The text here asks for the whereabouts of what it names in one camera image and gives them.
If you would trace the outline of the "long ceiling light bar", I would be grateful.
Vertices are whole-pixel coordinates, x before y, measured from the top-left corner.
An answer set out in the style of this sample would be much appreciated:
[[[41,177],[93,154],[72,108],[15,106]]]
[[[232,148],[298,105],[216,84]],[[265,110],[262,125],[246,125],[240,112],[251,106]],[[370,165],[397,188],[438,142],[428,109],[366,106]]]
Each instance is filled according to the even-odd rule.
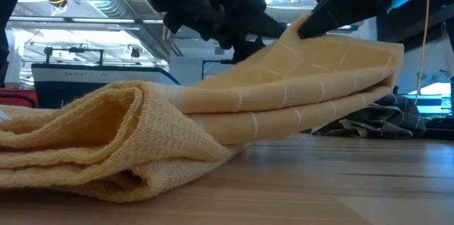
[[[85,23],[85,24],[114,24],[114,25],[162,25],[161,19],[135,18],[76,18],[57,16],[11,16],[8,23]]]

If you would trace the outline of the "white blue striped bin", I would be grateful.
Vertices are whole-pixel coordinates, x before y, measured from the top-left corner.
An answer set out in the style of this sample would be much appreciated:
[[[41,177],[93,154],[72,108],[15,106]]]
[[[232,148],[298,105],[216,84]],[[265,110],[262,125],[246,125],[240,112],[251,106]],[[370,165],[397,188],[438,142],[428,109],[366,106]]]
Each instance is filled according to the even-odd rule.
[[[419,95],[416,91],[405,94],[405,97],[416,101],[419,113],[423,116],[448,115],[453,112],[451,83],[434,83],[421,88]]]

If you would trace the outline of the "grey checked towel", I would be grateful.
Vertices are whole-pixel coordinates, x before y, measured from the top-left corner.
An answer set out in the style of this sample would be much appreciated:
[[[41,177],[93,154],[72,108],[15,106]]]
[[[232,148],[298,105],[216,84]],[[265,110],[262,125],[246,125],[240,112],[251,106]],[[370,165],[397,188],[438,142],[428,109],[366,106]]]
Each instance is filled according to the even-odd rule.
[[[425,121],[414,101],[394,94],[311,130],[313,135],[383,139],[408,139],[425,132]]]

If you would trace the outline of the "red mesh object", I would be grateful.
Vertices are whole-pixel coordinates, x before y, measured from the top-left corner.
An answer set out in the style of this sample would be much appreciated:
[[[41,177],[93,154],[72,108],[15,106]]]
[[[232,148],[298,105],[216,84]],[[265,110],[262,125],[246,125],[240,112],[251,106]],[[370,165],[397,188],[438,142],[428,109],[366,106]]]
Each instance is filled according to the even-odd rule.
[[[38,100],[34,89],[0,88],[0,104],[37,108]]]

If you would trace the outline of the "black rectangular frame stand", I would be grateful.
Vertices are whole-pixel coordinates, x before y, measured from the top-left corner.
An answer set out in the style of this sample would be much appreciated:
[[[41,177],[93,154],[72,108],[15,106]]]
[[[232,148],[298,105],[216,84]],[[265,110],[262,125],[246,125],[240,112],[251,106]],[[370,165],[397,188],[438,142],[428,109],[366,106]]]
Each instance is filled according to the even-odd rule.
[[[201,78],[206,79],[223,72],[228,72],[232,66],[232,60],[203,60],[201,64]]]

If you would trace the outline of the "navy fabric bin white stripes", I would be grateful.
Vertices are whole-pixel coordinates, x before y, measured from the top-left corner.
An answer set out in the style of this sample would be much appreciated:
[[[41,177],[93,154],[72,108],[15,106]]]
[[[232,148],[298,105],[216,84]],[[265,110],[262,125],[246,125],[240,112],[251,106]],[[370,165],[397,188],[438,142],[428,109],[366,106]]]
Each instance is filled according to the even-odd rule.
[[[33,64],[31,71],[38,107],[41,109],[59,109],[117,81],[179,83],[169,72],[159,67]]]

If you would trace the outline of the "plain orange waffle towel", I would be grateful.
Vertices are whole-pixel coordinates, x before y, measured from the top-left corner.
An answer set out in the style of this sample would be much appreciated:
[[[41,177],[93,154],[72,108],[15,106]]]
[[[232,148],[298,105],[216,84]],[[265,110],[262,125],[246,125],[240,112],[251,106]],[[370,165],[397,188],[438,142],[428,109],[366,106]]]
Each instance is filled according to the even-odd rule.
[[[109,84],[57,110],[0,105],[0,188],[134,202],[198,179],[240,150],[144,82]]]

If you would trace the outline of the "orange towel with white grid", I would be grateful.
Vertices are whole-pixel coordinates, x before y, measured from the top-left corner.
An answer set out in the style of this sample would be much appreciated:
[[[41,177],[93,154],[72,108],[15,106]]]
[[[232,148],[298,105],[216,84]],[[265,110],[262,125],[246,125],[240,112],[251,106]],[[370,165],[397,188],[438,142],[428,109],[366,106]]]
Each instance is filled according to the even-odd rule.
[[[294,23],[273,44],[193,87],[153,89],[222,145],[318,128],[391,92],[404,47],[342,35],[301,39]]]

